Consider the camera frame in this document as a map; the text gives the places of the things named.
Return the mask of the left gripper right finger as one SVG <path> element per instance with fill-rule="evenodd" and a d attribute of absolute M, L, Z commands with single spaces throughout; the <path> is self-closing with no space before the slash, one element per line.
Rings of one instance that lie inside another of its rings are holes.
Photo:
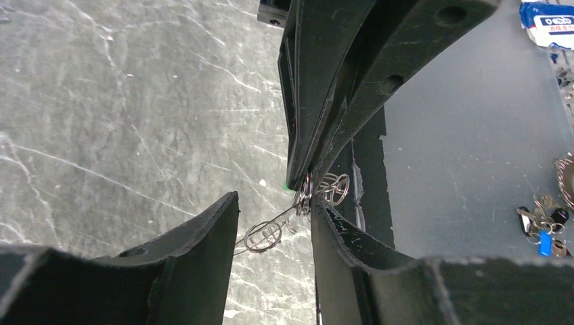
<path fill-rule="evenodd" d="M 311 240 L 324 324 L 572 324 L 571 258 L 425 257 L 381 243 L 322 199 Z"/>

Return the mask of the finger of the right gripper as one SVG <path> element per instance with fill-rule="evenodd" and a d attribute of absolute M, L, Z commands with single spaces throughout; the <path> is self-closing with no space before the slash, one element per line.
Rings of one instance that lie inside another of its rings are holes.
<path fill-rule="evenodd" d="M 351 85 L 369 49 L 364 28 L 376 1 L 291 1 L 278 68 L 288 125 L 286 186 L 312 172 L 337 96 Z"/>
<path fill-rule="evenodd" d="M 319 182 L 351 138 L 421 68 L 490 17 L 499 1 L 384 1 L 351 54 L 341 104 L 326 125 L 312 175 Z"/>

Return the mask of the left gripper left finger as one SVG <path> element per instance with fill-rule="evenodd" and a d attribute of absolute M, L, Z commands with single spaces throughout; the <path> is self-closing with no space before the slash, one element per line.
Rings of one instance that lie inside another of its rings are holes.
<path fill-rule="evenodd" d="M 238 194 L 115 257 L 1 247 L 2 324 L 221 324 Z"/>

